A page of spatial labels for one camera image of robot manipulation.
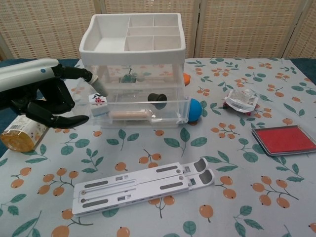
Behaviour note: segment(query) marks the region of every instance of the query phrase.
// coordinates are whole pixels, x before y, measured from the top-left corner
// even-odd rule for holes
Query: table
[[[284,59],[187,59],[185,73],[187,94],[203,106],[197,124],[84,124],[50,129],[33,152],[7,151],[0,159],[0,235],[315,236],[316,155],[271,158],[251,135],[255,127],[299,124],[316,138],[315,85]],[[74,83],[67,81],[69,89]],[[260,97],[251,116],[222,108],[233,88]],[[71,213],[76,183],[200,157],[215,173],[212,186],[81,218]]]

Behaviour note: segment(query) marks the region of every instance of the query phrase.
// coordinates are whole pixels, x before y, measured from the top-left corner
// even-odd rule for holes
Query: robotic hand
[[[62,117],[75,103],[61,79],[83,78],[99,94],[107,96],[104,85],[86,69],[63,67],[56,59],[39,59],[0,68],[0,110],[10,107],[19,115],[53,128],[72,128],[88,116]],[[37,100],[37,90],[46,100]]]

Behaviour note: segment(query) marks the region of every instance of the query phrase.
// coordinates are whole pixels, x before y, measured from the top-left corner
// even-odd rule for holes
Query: white storage organizer
[[[96,92],[79,83],[76,114],[105,126],[175,126],[188,121],[179,13],[94,15],[79,51],[85,68],[99,77],[109,96],[106,102],[89,101]],[[167,101],[149,102],[151,93],[164,94]]]

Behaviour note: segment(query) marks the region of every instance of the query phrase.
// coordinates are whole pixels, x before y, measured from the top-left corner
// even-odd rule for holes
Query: woven wall panel
[[[316,58],[316,0],[308,10],[288,57]]]
[[[0,34],[14,58],[80,58],[93,0],[1,0]]]
[[[186,38],[187,58],[193,58],[199,0],[104,0],[106,13],[178,12]]]
[[[196,57],[280,57],[301,0],[205,0]]]

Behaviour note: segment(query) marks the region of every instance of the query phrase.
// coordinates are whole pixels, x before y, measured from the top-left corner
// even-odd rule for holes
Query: blue ball
[[[190,109],[189,109],[189,122],[194,122],[199,119],[202,114],[201,103],[196,99],[191,99]]]

